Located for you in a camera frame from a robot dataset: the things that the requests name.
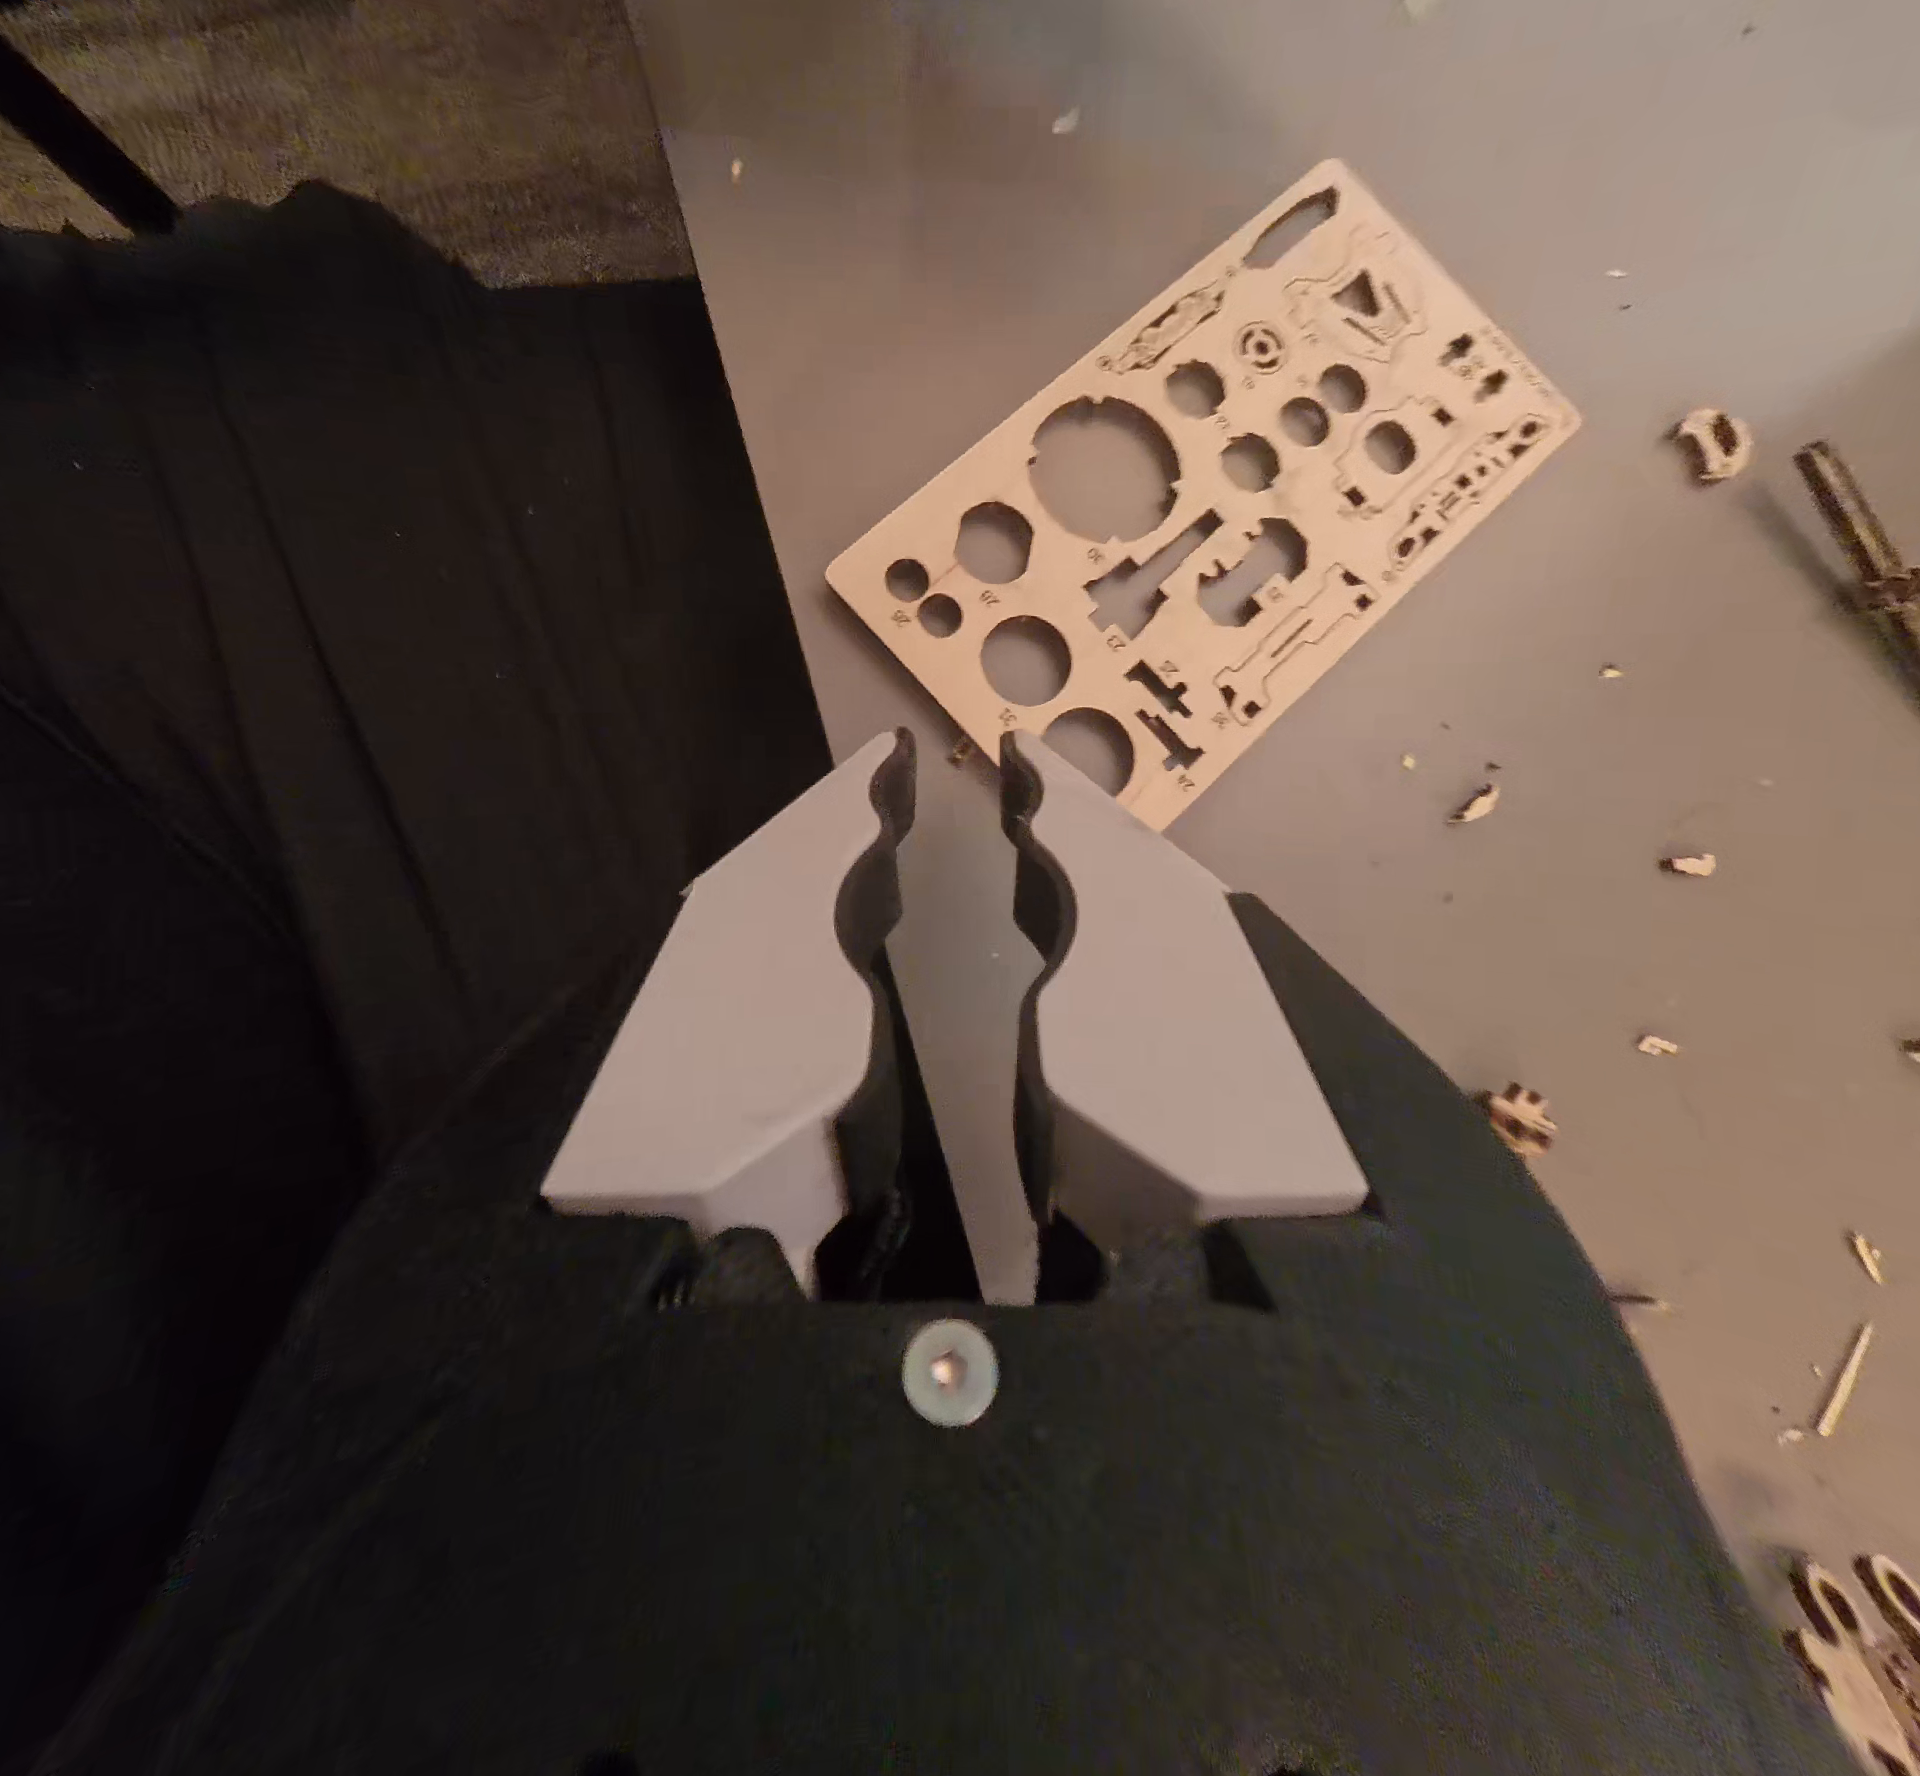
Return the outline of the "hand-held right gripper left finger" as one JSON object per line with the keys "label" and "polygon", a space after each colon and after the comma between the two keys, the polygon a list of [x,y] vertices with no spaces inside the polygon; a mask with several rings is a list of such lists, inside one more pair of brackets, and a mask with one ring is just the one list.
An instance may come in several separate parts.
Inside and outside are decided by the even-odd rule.
{"label": "hand-held right gripper left finger", "polygon": [[540,1184],[565,1217],[768,1237],[797,1287],[898,1205],[883,971],[901,925],[916,740],[870,739],[686,891]]}

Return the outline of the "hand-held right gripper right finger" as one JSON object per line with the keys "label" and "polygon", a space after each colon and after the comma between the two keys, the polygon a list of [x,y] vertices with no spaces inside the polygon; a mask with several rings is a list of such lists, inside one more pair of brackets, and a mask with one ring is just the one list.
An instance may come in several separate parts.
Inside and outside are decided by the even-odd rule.
{"label": "hand-held right gripper right finger", "polygon": [[1020,998],[1015,1141],[1036,1301],[1226,1222],[1345,1221],[1370,1182],[1232,891],[1045,740],[1000,742]]}

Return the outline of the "wooden parts sheet round holes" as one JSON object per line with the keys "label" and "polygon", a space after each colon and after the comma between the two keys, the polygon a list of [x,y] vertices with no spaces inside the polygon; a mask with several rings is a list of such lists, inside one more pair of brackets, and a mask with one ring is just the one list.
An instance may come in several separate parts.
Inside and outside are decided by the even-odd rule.
{"label": "wooden parts sheet round holes", "polygon": [[1089,730],[1165,830],[1580,414],[1319,163],[828,564],[961,733]]}

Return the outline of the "wooden chassis frame piece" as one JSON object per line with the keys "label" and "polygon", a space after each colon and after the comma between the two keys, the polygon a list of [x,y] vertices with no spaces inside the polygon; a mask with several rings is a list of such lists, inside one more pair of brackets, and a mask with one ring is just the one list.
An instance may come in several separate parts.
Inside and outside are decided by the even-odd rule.
{"label": "wooden chassis frame piece", "polygon": [[1918,1772],[1918,1579],[1865,1552],[1846,1581],[1797,1556],[1788,1583],[1802,1621],[1786,1633],[1839,1739],[1868,1775]]}

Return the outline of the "person's black clothing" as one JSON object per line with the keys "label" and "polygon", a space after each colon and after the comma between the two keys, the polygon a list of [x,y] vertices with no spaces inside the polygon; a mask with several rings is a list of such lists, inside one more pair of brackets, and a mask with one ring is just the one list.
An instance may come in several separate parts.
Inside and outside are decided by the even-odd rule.
{"label": "person's black clothing", "polygon": [[219,1622],[652,1237],[538,1200],[685,889],[828,766],[692,274],[324,184],[5,230],[5,1772],[186,1765]]}

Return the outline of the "long thin wooden sliver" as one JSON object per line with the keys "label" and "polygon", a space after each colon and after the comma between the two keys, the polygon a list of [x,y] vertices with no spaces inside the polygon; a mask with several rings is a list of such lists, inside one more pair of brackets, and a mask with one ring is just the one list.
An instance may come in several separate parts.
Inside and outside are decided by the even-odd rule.
{"label": "long thin wooden sliver", "polygon": [[1831,1440],[1839,1433],[1848,1412],[1848,1407],[1853,1404],[1855,1394],[1860,1386],[1863,1366],[1871,1355],[1875,1337],[1876,1337],[1876,1324],[1873,1319],[1868,1319],[1860,1322],[1859,1331],[1853,1335],[1850,1342],[1846,1345],[1844,1357],[1837,1366],[1837,1374],[1828,1388],[1826,1401],[1814,1420],[1816,1439]]}

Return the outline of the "black sign easel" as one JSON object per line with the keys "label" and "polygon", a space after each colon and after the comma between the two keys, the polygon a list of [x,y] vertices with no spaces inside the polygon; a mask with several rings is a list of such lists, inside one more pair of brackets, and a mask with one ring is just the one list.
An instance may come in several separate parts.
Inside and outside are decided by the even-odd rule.
{"label": "black sign easel", "polygon": [[117,224],[170,235],[181,207],[20,49],[2,39],[2,120]]}

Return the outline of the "long wooden frame strip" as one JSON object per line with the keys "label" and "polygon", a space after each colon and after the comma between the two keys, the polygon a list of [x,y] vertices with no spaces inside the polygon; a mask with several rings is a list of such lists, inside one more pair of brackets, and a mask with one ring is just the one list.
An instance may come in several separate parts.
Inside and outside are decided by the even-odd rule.
{"label": "long wooden frame strip", "polygon": [[1859,478],[1828,443],[1794,452],[1792,465],[1850,570],[1853,615],[1918,693],[1918,566],[1907,558]]}

